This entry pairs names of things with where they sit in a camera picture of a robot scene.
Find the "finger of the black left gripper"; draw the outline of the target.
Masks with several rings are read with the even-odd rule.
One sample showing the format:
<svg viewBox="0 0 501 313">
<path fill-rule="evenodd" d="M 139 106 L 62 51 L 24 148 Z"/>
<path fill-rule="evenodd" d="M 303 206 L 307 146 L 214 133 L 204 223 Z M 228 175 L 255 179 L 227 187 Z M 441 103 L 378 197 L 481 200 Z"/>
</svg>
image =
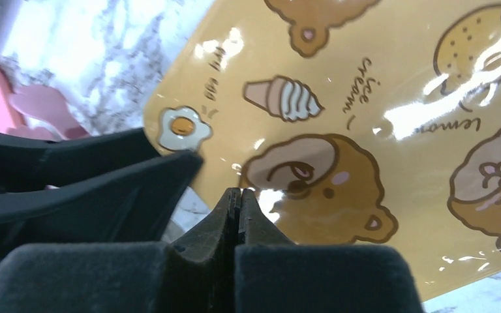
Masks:
<svg viewBox="0 0 501 313">
<path fill-rule="evenodd" d="M 0 133 L 0 194 L 65 186 L 158 156 L 140 128 L 61 142 Z"/>
<path fill-rule="evenodd" d="M 0 261 L 35 243 L 156 241 L 202 163 L 174 153 L 56 188 L 0 178 Z"/>
</svg>

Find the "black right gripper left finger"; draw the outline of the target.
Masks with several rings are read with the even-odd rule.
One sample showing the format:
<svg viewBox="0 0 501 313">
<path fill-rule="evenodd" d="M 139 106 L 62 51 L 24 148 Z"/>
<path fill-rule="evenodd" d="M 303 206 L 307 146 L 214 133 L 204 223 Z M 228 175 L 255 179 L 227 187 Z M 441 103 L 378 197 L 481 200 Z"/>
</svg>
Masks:
<svg viewBox="0 0 501 313">
<path fill-rule="evenodd" d="M 233 312 L 241 191 L 173 243 L 30 244 L 0 263 L 0 312 Z"/>
</svg>

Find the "pink tongs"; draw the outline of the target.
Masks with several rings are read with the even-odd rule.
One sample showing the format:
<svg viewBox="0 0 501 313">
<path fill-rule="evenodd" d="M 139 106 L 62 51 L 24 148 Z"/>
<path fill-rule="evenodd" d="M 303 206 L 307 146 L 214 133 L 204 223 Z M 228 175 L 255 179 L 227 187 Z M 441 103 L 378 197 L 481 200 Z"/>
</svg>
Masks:
<svg viewBox="0 0 501 313">
<path fill-rule="evenodd" d="M 9 96 L 9 103 L 22 116 L 36 123 L 8 128 L 8 135 L 51 142 L 90 137 L 71 114 L 66 98 L 53 87 L 22 86 Z"/>
</svg>

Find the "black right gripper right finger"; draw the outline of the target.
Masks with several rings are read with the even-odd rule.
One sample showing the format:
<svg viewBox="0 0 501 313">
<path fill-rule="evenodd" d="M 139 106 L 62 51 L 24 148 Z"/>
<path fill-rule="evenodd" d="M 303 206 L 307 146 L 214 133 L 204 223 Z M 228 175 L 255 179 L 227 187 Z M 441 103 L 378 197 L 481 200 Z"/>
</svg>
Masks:
<svg viewBox="0 0 501 313">
<path fill-rule="evenodd" d="M 243 190 L 236 312 L 422 312 L 410 268 L 385 245 L 297 245 Z"/>
</svg>

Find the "silver tin lid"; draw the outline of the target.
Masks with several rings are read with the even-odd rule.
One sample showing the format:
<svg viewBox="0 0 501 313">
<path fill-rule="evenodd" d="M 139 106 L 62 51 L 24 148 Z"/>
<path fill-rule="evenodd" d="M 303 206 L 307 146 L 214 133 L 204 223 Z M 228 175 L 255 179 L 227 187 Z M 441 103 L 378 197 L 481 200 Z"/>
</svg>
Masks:
<svg viewBox="0 0 501 313">
<path fill-rule="evenodd" d="M 391 245 L 424 299 L 501 271 L 501 1 L 215 1 L 143 120 L 208 206 Z"/>
</svg>

